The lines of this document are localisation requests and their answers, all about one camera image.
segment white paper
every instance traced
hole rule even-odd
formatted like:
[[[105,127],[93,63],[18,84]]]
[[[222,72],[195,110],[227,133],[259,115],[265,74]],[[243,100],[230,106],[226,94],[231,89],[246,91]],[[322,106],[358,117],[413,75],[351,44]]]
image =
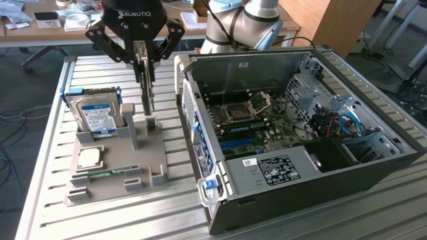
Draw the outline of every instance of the white paper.
[[[182,21],[185,22],[187,29],[190,29],[190,30],[207,29],[209,24],[207,23],[198,23],[193,12],[182,12],[181,17],[182,17]]]
[[[6,25],[7,29],[20,29],[20,28],[24,28],[28,26],[30,26],[30,24],[27,22],[20,23],[20,24],[7,24]]]

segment blue cable on floor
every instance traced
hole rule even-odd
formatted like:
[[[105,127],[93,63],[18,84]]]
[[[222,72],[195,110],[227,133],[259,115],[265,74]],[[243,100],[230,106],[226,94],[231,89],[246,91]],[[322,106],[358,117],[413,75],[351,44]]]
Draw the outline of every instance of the blue cable on floor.
[[[6,161],[6,164],[10,165],[10,168],[12,169],[14,177],[15,177],[15,180],[16,180],[16,184],[18,184],[18,199],[16,199],[15,203],[12,204],[12,206],[0,213],[0,217],[2,217],[15,207],[15,205],[19,203],[19,201],[22,199],[22,196],[23,196],[23,188],[22,188],[22,183],[20,183],[20,179],[19,179],[19,175],[16,173],[16,169],[15,169],[14,163],[8,159],[6,159],[4,157],[0,157],[0,159],[3,161]]]
[[[8,144],[7,146],[0,147],[0,149],[6,149],[6,148],[11,147],[14,144],[16,144],[23,139],[23,137],[26,135],[26,126],[22,125],[22,124],[7,123],[4,121],[0,121],[0,124],[10,125],[10,126],[18,126],[18,127],[22,128],[22,134],[20,134],[19,138],[11,144]]]

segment hard drive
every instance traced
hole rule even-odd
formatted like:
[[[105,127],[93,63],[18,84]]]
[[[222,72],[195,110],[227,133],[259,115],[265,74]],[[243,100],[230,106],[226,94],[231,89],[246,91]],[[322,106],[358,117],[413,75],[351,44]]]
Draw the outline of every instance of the hard drive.
[[[95,138],[105,138],[117,135],[117,129],[126,126],[121,115],[121,92],[119,87],[62,91],[81,132],[91,132]]]

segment gray carpet floor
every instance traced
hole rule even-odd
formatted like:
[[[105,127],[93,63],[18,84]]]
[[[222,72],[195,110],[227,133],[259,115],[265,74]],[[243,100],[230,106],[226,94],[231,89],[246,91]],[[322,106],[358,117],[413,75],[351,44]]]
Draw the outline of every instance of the gray carpet floor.
[[[379,17],[373,18],[366,28],[366,32],[369,34],[374,34],[385,16],[385,14],[381,14]],[[377,45],[371,49],[373,53],[383,52],[383,41],[397,24],[398,21],[394,20],[389,25]],[[199,46],[201,43],[201,41],[191,42],[191,47],[194,48],[195,46]],[[405,71],[413,71],[407,68],[407,64],[426,43],[427,35],[413,28],[409,28],[393,47],[394,56],[385,54],[385,58],[381,62],[383,64],[395,64],[401,66]],[[28,49],[30,53],[35,53],[41,47],[30,47]],[[103,53],[95,50],[90,44],[81,45],[79,47],[65,46],[63,49],[75,56],[103,55]],[[35,70],[35,74],[28,75],[23,72],[20,64],[30,56],[31,54],[22,53],[18,48],[11,48],[8,53],[0,57],[0,113],[4,115],[19,113],[19,111],[16,112],[12,110],[24,110],[35,106],[50,105],[54,100],[65,58],[59,52],[50,52],[31,65]],[[382,68],[378,63],[363,58],[361,54],[351,54],[347,57],[347,61],[362,74]],[[419,80],[425,81],[426,77],[427,72],[425,70],[421,74]],[[395,89],[401,83],[399,78],[390,73],[390,69],[387,67],[370,74],[369,79],[379,87],[387,90]],[[37,111],[31,117],[47,114],[49,110],[50,109],[47,108]],[[426,120],[423,113],[415,112],[414,115],[421,122]],[[22,183],[23,197],[16,201],[19,194],[18,185],[15,178],[11,176],[4,186],[0,187],[0,212],[10,206],[14,208],[10,213],[0,215],[2,240],[14,239],[16,234],[19,220],[22,217],[20,209],[24,206],[47,120],[47,118],[27,120],[24,138],[14,146],[6,148],[8,158],[16,167]],[[20,118],[7,120],[7,122],[12,124],[22,124],[23,121],[24,120]],[[0,141],[16,130],[16,128],[16,126],[0,124]],[[6,179],[7,173],[7,170],[0,171],[0,183],[3,179]]]

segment blue hard drive label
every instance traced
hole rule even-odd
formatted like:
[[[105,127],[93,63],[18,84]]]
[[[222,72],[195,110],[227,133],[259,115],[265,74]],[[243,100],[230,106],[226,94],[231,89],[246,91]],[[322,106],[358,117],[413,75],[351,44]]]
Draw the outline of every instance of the blue hard drive label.
[[[110,116],[109,104],[87,105],[82,107],[86,123],[93,133],[111,134],[117,131],[115,118]]]
[[[289,155],[259,160],[258,166],[270,186],[302,178]]]

